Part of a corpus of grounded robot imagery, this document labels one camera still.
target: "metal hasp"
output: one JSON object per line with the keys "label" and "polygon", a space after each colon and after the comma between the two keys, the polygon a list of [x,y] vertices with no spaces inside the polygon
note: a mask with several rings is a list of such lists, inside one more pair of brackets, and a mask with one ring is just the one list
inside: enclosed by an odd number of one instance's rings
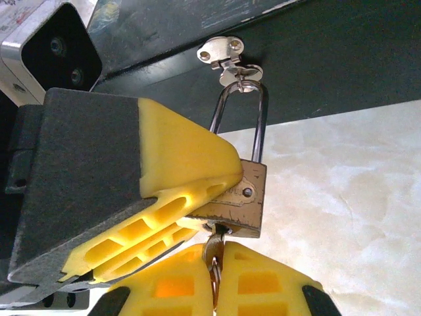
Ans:
{"label": "metal hasp", "polygon": [[231,93],[244,89],[260,93],[252,160],[241,160],[244,174],[239,184],[184,217],[180,221],[183,226],[198,230],[210,230],[214,225],[222,225],[228,229],[227,233],[232,236],[260,237],[266,184],[266,166],[260,162],[268,114],[267,89],[254,80],[240,80],[225,87],[220,94],[210,124],[210,131],[215,134],[218,132],[226,102]]}
{"label": "metal hasp", "polygon": [[[229,86],[242,80],[260,81],[263,77],[263,69],[257,65],[241,66],[241,54],[244,51],[244,43],[235,36],[217,36],[209,39],[198,51],[197,58],[210,64],[213,70],[223,68],[219,82]],[[241,88],[240,92],[251,92],[253,88]]]}

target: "marble surface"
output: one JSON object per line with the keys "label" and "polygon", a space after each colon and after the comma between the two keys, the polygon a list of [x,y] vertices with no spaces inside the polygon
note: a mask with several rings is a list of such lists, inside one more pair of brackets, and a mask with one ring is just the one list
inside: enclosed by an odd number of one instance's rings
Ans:
{"label": "marble surface", "polygon": [[[221,136],[248,159],[253,133]],[[344,316],[420,314],[421,101],[268,126],[263,162],[262,236],[237,241],[320,281]]]}

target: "camera lens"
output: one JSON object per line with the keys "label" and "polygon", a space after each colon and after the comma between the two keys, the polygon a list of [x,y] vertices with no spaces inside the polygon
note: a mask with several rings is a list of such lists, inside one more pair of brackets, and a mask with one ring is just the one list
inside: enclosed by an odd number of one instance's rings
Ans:
{"label": "camera lens", "polygon": [[50,49],[54,55],[64,57],[66,56],[66,44],[62,38],[55,37],[50,42]]}
{"label": "camera lens", "polygon": [[72,83],[75,86],[81,86],[84,83],[84,72],[80,68],[72,71]]}

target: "yellow foam pad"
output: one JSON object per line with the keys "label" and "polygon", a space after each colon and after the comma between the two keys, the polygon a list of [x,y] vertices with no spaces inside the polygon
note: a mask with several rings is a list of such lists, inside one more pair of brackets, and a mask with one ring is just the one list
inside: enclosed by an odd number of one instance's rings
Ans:
{"label": "yellow foam pad", "polygon": [[140,268],[190,239],[195,230],[174,223],[235,186],[243,176],[231,144],[157,102],[139,99],[137,105],[140,195],[158,200],[72,250],[61,281],[93,270],[95,282],[107,282]]}
{"label": "yellow foam pad", "polygon": [[236,242],[226,242],[218,316],[311,316],[302,287],[322,285]]}
{"label": "yellow foam pad", "polygon": [[112,286],[110,291],[130,289],[118,316],[212,316],[212,288],[202,247],[191,246]]}

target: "padlock shackle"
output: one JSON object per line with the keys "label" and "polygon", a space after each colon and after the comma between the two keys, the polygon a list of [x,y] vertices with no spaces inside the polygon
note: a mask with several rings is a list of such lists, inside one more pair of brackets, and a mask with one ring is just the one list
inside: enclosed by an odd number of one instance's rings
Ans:
{"label": "padlock shackle", "polygon": [[218,104],[213,114],[209,130],[215,134],[218,133],[228,97],[235,91],[243,91],[244,88],[249,88],[260,93],[259,115],[257,117],[255,141],[253,144],[253,154],[251,156],[251,160],[261,163],[264,133],[266,132],[266,119],[268,117],[269,95],[266,87],[260,82],[254,80],[241,80],[226,86],[219,96]]}

